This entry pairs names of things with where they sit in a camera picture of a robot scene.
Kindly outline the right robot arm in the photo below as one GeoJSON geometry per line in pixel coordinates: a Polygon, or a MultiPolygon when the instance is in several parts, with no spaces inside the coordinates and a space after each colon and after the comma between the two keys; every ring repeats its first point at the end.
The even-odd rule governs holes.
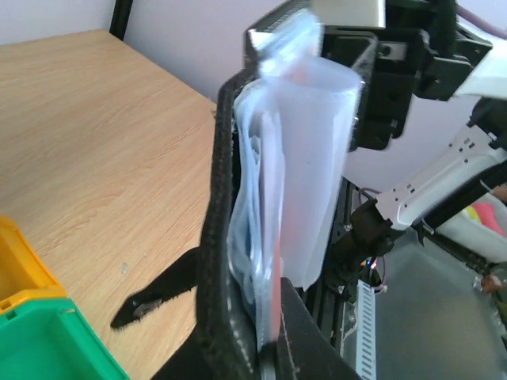
{"type": "Polygon", "coordinates": [[[407,229],[429,232],[506,178],[506,34],[454,1],[335,3],[325,13],[324,56],[358,70],[366,88],[353,146],[382,150],[400,137],[413,97],[475,96],[470,119],[434,162],[358,207],[325,267],[350,277],[388,253],[407,229]]]}

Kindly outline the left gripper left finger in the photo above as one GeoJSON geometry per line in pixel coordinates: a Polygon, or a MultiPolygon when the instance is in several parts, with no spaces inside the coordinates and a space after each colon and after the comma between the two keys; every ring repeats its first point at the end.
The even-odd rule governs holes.
{"type": "Polygon", "coordinates": [[[163,303],[196,286],[196,271],[201,248],[194,247],[181,255],[142,290],[130,294],[110,322],[115,331],[141,322],[163,303]]]}

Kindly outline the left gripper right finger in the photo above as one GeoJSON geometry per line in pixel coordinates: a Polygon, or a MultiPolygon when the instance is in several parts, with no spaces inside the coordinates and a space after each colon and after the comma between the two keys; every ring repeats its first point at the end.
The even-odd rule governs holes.
{"type": "Polygon", "coordinates": [[[324,338],[292,283],[281,280],[276,377],[281,380],[357,380],[360,376],[324,338]]]}

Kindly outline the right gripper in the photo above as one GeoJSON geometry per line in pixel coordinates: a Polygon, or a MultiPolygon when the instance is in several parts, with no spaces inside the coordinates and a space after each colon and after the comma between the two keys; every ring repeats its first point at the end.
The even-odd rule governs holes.
{"type": "Polygon", "coordinates": [[[413,97],[447,101],[492,47],[458,32],[449,59],[430,48],[422,29],[326,26],[322,57],[353,69],[364,81],[350,149],[387,148],[402,135],[413,97]]]}

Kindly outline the black leather card holder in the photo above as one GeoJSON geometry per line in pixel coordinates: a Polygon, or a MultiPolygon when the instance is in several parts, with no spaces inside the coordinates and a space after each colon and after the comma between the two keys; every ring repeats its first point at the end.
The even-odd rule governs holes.
{"type": "Polygon", "coordinates": [[[210,200],[196,271],[196,326],[156,372],[157,379],[278,379],[281,279],[263,276],[262,222],[250,213],[245,152],[255,138],[242,130],[234,102],[257,77],[262,50],[245,44],[244,67],[219,90],[210,200]]]}

